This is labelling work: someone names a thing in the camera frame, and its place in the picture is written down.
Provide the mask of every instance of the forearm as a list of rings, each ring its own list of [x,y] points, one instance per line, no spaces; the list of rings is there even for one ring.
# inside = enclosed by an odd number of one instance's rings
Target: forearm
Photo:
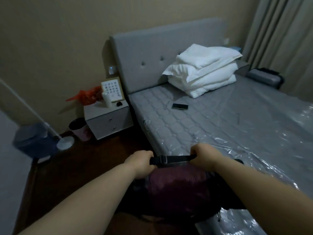
[[[134,178],[131,166],[118,165],[74,192],[22,234],[103,234]]]
[[[215,170],[269,235],[313,231],[313,202],[302,192],[226,157]]]

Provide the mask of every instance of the white pole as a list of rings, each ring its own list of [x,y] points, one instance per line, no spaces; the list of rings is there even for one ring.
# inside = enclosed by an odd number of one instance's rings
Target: white pole
[[[40,115],[38,115],[27,103],[26,101],[24,101],[23,98],[21,98],[1,77],[0,77],[0,82],[2,83],[2,85],[4,85],[14,96],[16,96],[16,98],[19,99],[20,102],[23,103],[24,106],[26,106],[41,122],[43,122],[45,125],[47,125],[51,131],[59,137],[59,139],[62,139],[62,137],[48,124],[44,121],[43,118],[40,117]]]

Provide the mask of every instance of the bed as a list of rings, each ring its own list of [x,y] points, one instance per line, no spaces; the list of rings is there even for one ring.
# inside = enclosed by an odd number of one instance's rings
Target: bed
[[[240,76],[193,99],[162,72],[193,43],[221,46],[226,24],[209,18],[111,37],[124,88],[157,155],[186,155],[198,142],[271,174],[313,198],[313,104]],[[188,110],[171,109],[173,103]],[[221,210],[202,234],[265,234],[246,210]]]

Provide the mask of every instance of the smartphone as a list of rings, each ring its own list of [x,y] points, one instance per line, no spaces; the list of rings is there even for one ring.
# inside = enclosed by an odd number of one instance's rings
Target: smartphone
[[[188,110],[188,105],[183,104],[173,104],[172,109],[178,109],[178,110]]]

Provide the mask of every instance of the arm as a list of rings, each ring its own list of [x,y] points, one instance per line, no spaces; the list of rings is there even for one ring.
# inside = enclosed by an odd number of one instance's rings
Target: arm
[[[191,148],[193,165],[213,171],[232,188],[268,235],[311,234],[313,201],[295,188],[244,166],[208,144]]]
[[[138,151],[126,161],[71,194],[21,234],[103,234],[128,186],[146,177],[151,151]]]

